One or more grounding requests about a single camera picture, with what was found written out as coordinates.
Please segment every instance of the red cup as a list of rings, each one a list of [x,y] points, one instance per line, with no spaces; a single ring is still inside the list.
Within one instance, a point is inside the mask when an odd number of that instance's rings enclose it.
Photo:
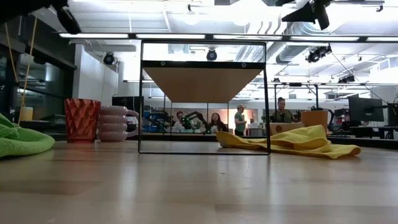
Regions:
[[[86,99],[66,99],[67,141],[93,143],[96,138],[101,102]]]

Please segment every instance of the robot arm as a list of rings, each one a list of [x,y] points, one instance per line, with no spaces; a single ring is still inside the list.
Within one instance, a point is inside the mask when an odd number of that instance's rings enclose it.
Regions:
[[[191,129],[192,125],[191,125],[191,121],[195,118],[198,118],[204,125],[206,130],[210,130],[210,125],[207,123],[207,121],[203,118],[203,114],[194,111],[190,114],[187,114],[186,116],[184,116],[183,118],[183,125],[185,127],[185,129]]]

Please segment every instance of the yellow cloth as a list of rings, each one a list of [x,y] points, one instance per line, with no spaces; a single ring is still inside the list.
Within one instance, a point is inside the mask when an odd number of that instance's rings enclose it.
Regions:
[[[217,140],[222,147],[240,149],[266,149],[266,139],[243,139],[230,133],[218,131]],[[361,152],[358,146],[332,144],[326,138],[322,125],[293,129],[271,136],[271,151],[313,157],[355,156]]]

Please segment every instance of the wire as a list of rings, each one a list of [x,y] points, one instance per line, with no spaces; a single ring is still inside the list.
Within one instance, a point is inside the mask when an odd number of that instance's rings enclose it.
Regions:
[[[33,46],[35,43],[36,25],[37,25],[37,17],[35,17],[35,24],[33,25],[32,42],[30,43],[30,52],[29,52],[30,60],[29,60],[29,63],[27,64],[25,83],[24,83],[24,94],[22,95],[21,110],[19,112],[18,125],[21,123],[21,116],[22,116],[22,112],[23,112],[22,107],[25,104],[25,91],[26,91],[26,86],[27,86],[27,77],[29,75],[29,70],[30,70],[30,64],[32,63],[32,53],[33,53]]]
[[[361,82],[358,78],[356,78],[356,77],[343,65],[343,63],[336,57],[336,55],[334,55],[333,52],[331,52],[331,54],[336,58],[336,60],[338,61],[338,63],[340,63],[340,65],[343,66],[343,68],[344,68],[350,75],[352,75],[352,76],[356,79],[356,81]],[[377,94],[375,94],[375,93],[374,93],[369,87],[367,87],[366,85],[364,85],[364,86],[365,86],[365,88],[366,88],[367,90],[369,90],[373,95],[377,96],[380,100],[382,100],[383,102],[385,102],[385,103],[388,105],[388,102],[387,102],[387,101],[383,100],[380,96],[378,96]]]
[[[7,22],[4,24],[4,26],[6,27],[6,37],[7,37],[8,49],[10,51],[10,59],[11,59],[12,71],[14,71],[15,82],[19,83],[18,76],[17,76],[17,71],[16,71],[15,65],[14,65],[14,58],[12,57],[12,50],[11,50],[10,36],[8,34]]]

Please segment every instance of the wooden tabletop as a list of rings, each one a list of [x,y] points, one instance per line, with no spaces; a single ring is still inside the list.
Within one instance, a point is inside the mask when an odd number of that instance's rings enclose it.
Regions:
[[[219,147],[180,143],[170,150]],[[30,224],[395,224],[397,170],[398,153],[371,148],[333,161],[145,155],[136,141],[56,142],[38,155],[0,160],[0,214],[2,223]]]

